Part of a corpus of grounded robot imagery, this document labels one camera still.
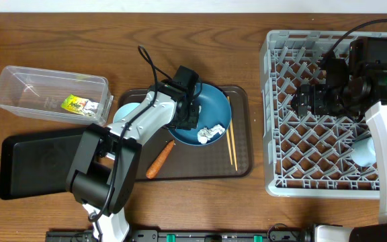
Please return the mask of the white tissue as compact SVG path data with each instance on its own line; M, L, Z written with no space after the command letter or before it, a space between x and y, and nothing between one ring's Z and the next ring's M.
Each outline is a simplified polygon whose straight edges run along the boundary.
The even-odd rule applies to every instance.
M225 128L220 124L213 126L212 128L202 128L197 133L198 142L202 145L211 141L217 134L222 135L225 132Z

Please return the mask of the light blue bowl with rice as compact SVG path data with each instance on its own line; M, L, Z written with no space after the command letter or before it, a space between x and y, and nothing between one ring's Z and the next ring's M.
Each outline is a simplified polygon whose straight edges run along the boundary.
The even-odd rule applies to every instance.
M117 112L114 114L113 122L117 122L127 116L130 112L135 110L140 103L132 102L128 104L124 104L122 107L120 107Z

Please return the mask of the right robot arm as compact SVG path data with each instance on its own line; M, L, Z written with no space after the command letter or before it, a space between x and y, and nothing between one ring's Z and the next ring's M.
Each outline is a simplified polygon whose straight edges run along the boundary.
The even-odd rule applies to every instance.
M349 46L349 60L329 52L326 82L297 88L291 107L298 116L362 116L370 130L380 180L379 222L365 227L314 225L301 241L387 241L387 39L365 37Z

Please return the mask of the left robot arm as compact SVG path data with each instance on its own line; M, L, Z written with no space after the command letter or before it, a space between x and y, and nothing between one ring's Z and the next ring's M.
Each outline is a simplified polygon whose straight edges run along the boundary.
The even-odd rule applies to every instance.
M200 108L199 75L180 66L172 79L156 82L142 103L106 127L83 132L65 188L88 212L97 241L123 241L130 230L124 205L134 187L143 145L162 127L191 130Z

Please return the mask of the green snack wrapper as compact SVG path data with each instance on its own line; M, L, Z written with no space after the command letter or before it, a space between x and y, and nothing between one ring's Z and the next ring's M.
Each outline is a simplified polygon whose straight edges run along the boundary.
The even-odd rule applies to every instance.
M99 103L70 94L60 106L62 109L74 114L94 116L98 111Z

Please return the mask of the dark blue plate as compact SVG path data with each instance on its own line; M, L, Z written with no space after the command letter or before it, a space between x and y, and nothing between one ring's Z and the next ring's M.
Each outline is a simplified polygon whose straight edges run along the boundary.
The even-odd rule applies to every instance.
M196 85L197 90L202 87L201 93L194 100L195 104L201 105L198 126L191 130L175 129L170 130L171 135L178 141L192 146L204 146L215 143L218 139L222 138L226 130L229 127L230 119L232 118L232 110L230 103L224 93L217 87L203 83ZM213 126L220 124L226 130L224 134L217 134L211 141L202 145L198 142L197 133L200 129L212 128Z

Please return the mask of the small light blue cup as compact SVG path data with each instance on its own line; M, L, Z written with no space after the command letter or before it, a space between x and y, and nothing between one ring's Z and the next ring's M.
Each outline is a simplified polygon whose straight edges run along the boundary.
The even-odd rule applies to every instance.
M376 163L376 152L372 137L354 142L351 146L351 159L361 167L369 167Z

